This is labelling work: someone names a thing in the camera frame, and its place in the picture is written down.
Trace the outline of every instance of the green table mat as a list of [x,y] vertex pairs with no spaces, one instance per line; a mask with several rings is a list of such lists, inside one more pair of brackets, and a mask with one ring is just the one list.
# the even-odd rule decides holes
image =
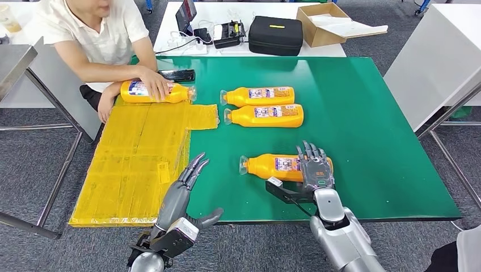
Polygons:
[[[265,190],[264,180],[239,175],[241,155],[295,154],[302,140],[334,162],[336,190],[361,220],[460,217],[454,201],[370,58],[168,57],[160,69],[195,69],[196,104],[219,104],[220,90],[292,86],[304,108],[301,127],[236,124],[193,131],[191,157],[210,159],[192,191],[188,212],[224,208],[223,222],[308,220],[295,205]],[[222,119],[223,110],[219,106]],[[303,204],[314,213],[312,204]]]

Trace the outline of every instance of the yellow foam pad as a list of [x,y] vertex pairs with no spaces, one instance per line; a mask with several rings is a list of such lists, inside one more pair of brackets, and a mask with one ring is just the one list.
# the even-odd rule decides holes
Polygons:
[[187,166],[191,129],[217,128],[216,105],[113,107],[69,224],[150,226],[170,184]]

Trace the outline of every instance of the black pants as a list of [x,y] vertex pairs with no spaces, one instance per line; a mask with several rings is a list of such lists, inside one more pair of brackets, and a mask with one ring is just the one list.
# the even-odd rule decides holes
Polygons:
[[425,272],[457,272],[458,248],[456,241],[436,249],[431,256],[431,265]]
[[87,85],[80,86],[80,93],[82,97],[92,106],[95,111],[98,111],[99,101],[102,93],[92,90]]

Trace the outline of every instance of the yellow plastic bottle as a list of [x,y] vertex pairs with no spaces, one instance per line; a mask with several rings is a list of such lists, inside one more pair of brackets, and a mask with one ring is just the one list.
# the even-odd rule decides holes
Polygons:
[[275,106],[243,106],[224,110],[224,122],[264,128],[298,128],[304,121],[304,111],[298,104]]
[[[331,158],[327,158],[327,163],[334,173],[334,166]],[[256,175],[261,179],[277,177],[283,181],[302,182],[302,173],[299,168],[299,157],[297,155],[274,155],[263,154],[257,158],[240,157],[239,173]]]
[[221,91],[221,105],[231,104],[240,107],[251,105],[283,105],[294,103],[293,87],[240,87],[233,91]]
[[[194,86],[186,87],[177,83],[168,83],[170,94],[161,102],[178,103],[184,100],[195,101],[197,99],[197,91]],[[153,103],[155,98],[150,98],[142,81],[129,80],[120,86],[120,95],[125,102],[129,103]]]

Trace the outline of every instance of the gray carpet floor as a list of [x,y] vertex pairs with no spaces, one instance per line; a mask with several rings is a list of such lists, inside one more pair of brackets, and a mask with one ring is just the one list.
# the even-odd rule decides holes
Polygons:
[[[154,13],[136,0],[155,40],[165,1],[154,0]],[[389,25],[385,35],[351,39],[343,45],[348,56],[374,59],[384,74],[418,24],[416,6],[399,0],[340,0],[354,20]],[[481,110],[470,116],[481,121]],[[0,125],[62,122],[51,109],[0,109]],[[438,129],[460,167],[481,194],[481,130],[475,127]],[[0,133],[0,209],[36,222],[58,170],[74,139],[68,130]],[[458,181],[430,137],[421,140],[446,187],[463,214],[457,224],[481,224],[481,212]],[[48,240],[0,225],[0,271],[126,271],[128,244],[141,228],[72,228],[66,222],[74,208],[95,144],[82,141],[47,221],[61,231]],[[458,233],[449,222],[365,223],[373,248],[387,271],[424,271],[434,249],[454,241]],[[304,224],[214,226],[175,260],[170,271],[332,271],[325,254]]]

